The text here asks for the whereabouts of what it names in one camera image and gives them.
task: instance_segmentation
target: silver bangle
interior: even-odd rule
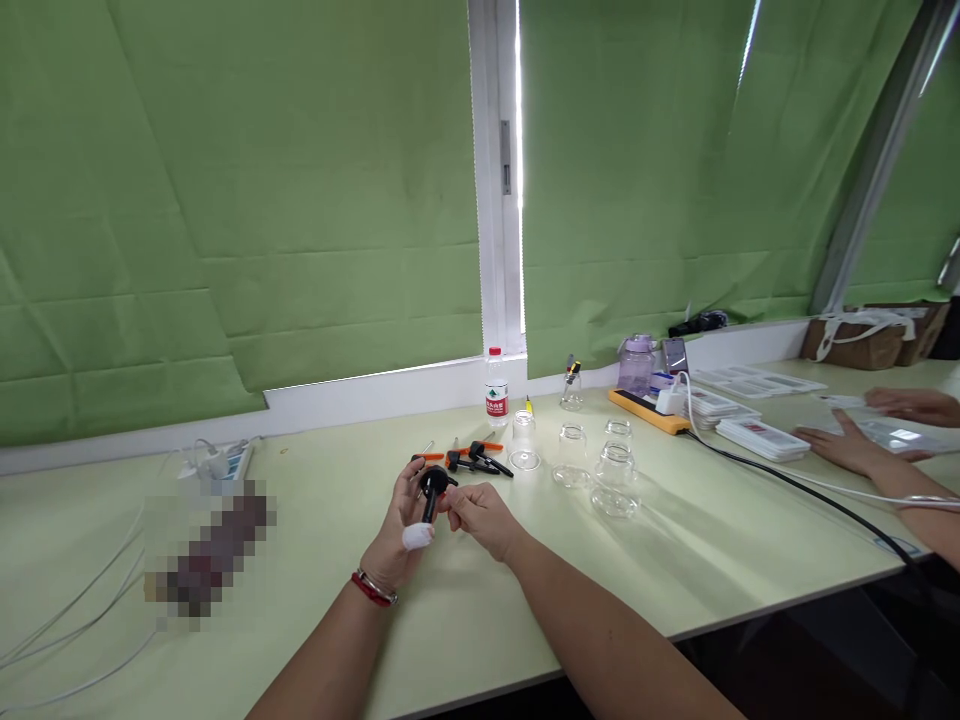
[[[377,587],[376,583],[370,579],[370,576],[367,575],[367,573],[364,572],[363,568],[361,567],[357,568],[357,577],[360,578],[360,582],[362,582],[368,588],[373,590],[378,596],[386,600],[391,605],[396,605],[397,600],[400,599],[397,597],[396,593],[387,593],[381,590],[379,587]]]

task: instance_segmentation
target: hand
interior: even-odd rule
[[[867,405],[888,417],[939,427],[960,427],[960,402],[939,390],[874,388],[864,399]]]
[[[864,435],[843,410],[834,410],[833,416],[843,428],[843,435],[834,435],[811,428],[797,428],[793,434],[810,443],[813,451],[820,457],[851,472],[870,477],[874,469],[879,466],[897,462],[916,462],[933,457],[930,453],[921,450],[908,450],[894,455]]]
[[[504,562],[526,535],[490,483],[449,487],[439,508],[448,513],[453,532],[466,530],[497,562]]]
[[[427,504],[425,497],[417,499],[425,465],[423,458],[416,458],[397,477],[380,532],[360,559],[360,567],[384,592],[396,592],[403,587],[413,577],[423,556],[424,548],[407,552],[402,537],[407,525],[420,522]],[[433,535],[433,528],[430,528],[430,534]]]

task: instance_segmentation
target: bottle cap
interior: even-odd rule
[[[650,352],[653,350],[653,340],[649,335],[634,335],[628,337],[623,346],[630,352]]]

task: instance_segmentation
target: red bracelet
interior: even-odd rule
[[[391,605],[396,604],[397,594],[391,593],[390,595],[386,595],[383,593],[380,588],[370,581],[370,579],[367,577],[367,574],[360,568],[357,568],[357,572],[351,575],[350,579],[353,581],[354,585],[363,590],[364,595],[373,600],[373,602],[380,607],[390,607]]]

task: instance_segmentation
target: white wall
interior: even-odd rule
[[[687,344],[693,370],[795,358],[807,321],[715,330]],[[0,450],[0,475],[113,460],[189,447],[198,437],[226,443],[255,435],[285,435],[332,425],[466,407],[482,402],[483,358],[300,385],[264,393],[268,409],[244,415],[170,425],[51,445]],[[514,398],[558,392],[562,375],[527,379],[526,355],[505,358]],[[613,387],[617,366],[585,370],[583,386]]]

